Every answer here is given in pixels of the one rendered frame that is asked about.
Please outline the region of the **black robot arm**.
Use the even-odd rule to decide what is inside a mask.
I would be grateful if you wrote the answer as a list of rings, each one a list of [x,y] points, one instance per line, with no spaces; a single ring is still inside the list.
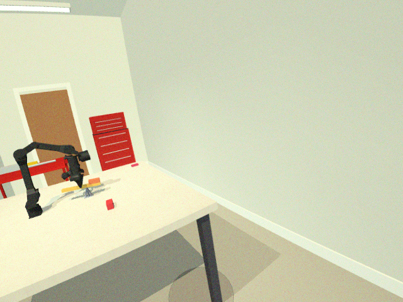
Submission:
[[[91,160],[91,157],[87,150],[78,152],[72,145],[52,145],[47,143],[31,142],[31,144],[29,144],[25,148],[19,148],[15,150],[15,152],[13,153],[13,157],[15,158],[15,161],[20,167],[21,175],[23,176],[23,180],[26,187],[27,202],[25,208],[27,210],[29,219],[42,215],[42,208],[38,204],[40,193],[38,191],[38,188],[35,189],[33,185],[29,168],[27,165],[27,154],[30,153],[35,148],[44,150],[53,150],[70,155],[70,156],[65,155],[65,157],[63,158],[64,160],[67,159],[69,166],[78,164],[77,157],[81,162]],[[74,154],[75,156],[72,156],[72,154]]]

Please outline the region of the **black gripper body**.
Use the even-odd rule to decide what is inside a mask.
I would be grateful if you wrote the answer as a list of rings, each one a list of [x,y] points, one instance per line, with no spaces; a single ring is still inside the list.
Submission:
[[[69,178],[70,181],[80,180],[82,178],[81,173],[84,173],[84,170],[80,168],[80,164],[69,166],[69,169],[72,172],[72,176]]]

